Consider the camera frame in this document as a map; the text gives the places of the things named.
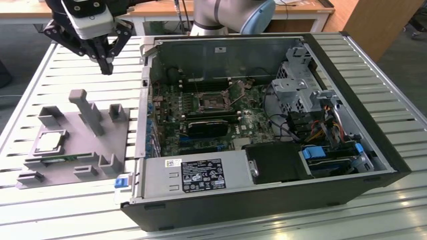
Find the power supply label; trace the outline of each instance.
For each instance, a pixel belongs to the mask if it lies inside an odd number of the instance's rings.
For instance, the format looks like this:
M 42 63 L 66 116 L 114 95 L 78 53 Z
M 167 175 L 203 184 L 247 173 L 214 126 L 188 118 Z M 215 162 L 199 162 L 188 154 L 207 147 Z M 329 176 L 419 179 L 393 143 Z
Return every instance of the power supply label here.
M 180 163 L 182 189 L 186 193 L 226 188 L 222 159 Z

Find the aluminum extrusion table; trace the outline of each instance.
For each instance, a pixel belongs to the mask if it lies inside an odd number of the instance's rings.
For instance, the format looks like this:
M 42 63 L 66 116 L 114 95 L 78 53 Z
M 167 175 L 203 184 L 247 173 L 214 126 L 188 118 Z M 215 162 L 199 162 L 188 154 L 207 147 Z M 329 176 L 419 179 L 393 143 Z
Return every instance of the aluminum extrusion table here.
M 115 59 L 111 76 L 100 75 L 87 57 L 52 44 L 0 136 L 2 239 L 426 239 L 426 118 L 350 37 L 314 36 L 411 167 L 411 175 L 346 205 L 154 233 L 142 231 L 120 211 L 116 203 L 130 192 L 115 195 L 112 179 L 19 190 L 16 177 L 40 126 L 36 115 L 51 104 L 74 112 L 71 89 L 86 89 L 99 109 L 112 103 L 131 108 L 126 171 L 135 167 L 140 37 L 130 40 Z

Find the floor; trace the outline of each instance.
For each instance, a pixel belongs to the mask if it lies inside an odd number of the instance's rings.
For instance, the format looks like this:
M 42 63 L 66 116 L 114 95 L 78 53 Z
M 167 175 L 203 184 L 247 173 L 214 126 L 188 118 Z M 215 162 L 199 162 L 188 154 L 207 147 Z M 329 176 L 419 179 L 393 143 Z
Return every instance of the floor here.
M 50 46 L 50 39 L 32 25 L 0 25 L 0 60 L 12 76 L 12 83 L 0 88 L 0 96 L 22 95 Z M 378 65 L 415 106 L 427 115 L 427 34 L 411 39 L 409 27 L 395 40 Z M 0 97 L 0 132 L 8 122 L 19 97 Z

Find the cpu holder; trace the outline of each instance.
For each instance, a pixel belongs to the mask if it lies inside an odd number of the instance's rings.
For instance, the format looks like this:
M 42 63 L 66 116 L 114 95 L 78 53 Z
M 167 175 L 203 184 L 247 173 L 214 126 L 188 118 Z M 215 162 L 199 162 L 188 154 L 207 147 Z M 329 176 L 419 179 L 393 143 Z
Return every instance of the cpu holder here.
M 18 176 L 20 189 L 114 179 L 124 171 L 131 110 L 120 104 L 99 110 L 84 89 L 72 90 L 68 100 L 79 112 L 42 108 L 28 170 Z

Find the wooden cabinet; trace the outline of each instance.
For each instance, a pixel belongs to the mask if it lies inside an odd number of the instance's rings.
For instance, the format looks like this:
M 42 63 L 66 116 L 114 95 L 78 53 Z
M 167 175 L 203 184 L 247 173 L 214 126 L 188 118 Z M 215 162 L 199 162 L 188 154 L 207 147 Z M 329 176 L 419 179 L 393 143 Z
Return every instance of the wooden cabinet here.
M 425 0 L 330 0 L 335 13 L 323 31 L 346 31 L 378 61 Z

